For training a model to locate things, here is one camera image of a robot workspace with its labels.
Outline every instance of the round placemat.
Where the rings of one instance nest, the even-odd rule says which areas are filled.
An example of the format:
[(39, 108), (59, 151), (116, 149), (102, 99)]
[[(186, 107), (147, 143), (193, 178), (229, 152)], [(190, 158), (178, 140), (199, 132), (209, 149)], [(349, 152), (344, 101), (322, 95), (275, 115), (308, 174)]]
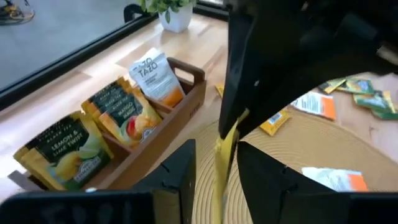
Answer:
[[(358, 170), (372, 191), (398, 189), (398, 165), (370, 144), (323, 118), (293, 110), (290, 114), (292, 118), (273, 137), (257, 128), (242, 141), (299, 172), (308, 166)], [(197, 143), (197, 184), (193, 206), (193, 223), (196, 224), (211, 223), (213, 148), (218, 136), (217, 127), (216, 121), (188, 135)], [(238, 172), (235, 157), (224, 220), (225, 223), (252, 223)]]

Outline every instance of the floor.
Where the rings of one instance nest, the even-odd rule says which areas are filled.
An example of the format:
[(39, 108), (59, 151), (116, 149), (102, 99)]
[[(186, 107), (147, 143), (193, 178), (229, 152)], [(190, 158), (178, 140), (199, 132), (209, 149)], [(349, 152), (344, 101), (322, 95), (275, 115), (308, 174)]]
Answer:
[(0, 89), (123, 25), (132, 1), (30, 0), (30, 22), (0, 26)]

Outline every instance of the potted plant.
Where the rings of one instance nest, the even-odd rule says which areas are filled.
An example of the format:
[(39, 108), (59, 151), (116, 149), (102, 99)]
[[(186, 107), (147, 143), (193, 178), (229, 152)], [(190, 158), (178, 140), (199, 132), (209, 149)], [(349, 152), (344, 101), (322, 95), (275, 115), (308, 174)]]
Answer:
[(158, 12), (164, 29), (179, 33), (188, 27), (196, 0), (139, 0), (139, 4), (144, 12)]

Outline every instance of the wooden table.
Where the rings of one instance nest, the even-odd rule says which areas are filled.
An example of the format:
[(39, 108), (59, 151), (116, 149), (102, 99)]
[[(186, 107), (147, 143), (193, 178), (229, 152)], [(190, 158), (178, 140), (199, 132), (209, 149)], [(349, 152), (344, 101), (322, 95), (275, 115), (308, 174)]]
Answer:
[[(227, 27), (225, 22), (194, 15), (188, 30), (174, 34), (164, 31), (160, 23), (154, 21), (0, 112), (0, 201), (21, 191), (7, 178), (14, 170), (25, 171), (12, 158), (14, 152), (52, 123), (80, 109), (81, 102), (117, 77), (128, 78), (128, 66), (152, 47), (206, 72), (208, 86), (204, 105), (175, 141), (183, 139), (199, 125), (215, 120), (220, 112), (221, 100), (214, 84), (224, 82)], [(177, 75), (191, 78), (180, 72)], [(377, 89), (390, 90), (394, 102), (398, 102), (397, 75), (380, 78), (371, 74), (362, 76), (372, 78)], [(370, 111), (354, 105), (350, 94), (334, 92), (333, 96), (337, 107), (336, 122), (398, 161), (398, 152), (395, 152), (398, 149), (398, 122), (374, 118)]]

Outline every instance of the yellow tag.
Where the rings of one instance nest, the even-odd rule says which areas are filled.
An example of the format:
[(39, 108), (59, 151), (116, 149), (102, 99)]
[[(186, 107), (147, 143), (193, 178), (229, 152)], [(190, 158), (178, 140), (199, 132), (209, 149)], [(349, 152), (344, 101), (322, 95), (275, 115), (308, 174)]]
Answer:
[(229, 130), (229, 133), (222, 140), (218, 137), (215, 146), (215, 177), (213, 192), (213, 224), (223, 223), (224, 205), (228, 191), (226, 185), (228, 183), (230, 165), (233, 159), (233, 149), (236, 147), (239, 133), (236, 130), (238, 122)]
[(290, 118), (286, 109), (281, 110), (280, 112), (273, 115), (266, 122), (260, 125), (260, 128), (263, 129), (267, 134), (273, 136), (276, 131), (280, 128), (282, 124), (285, 123)]

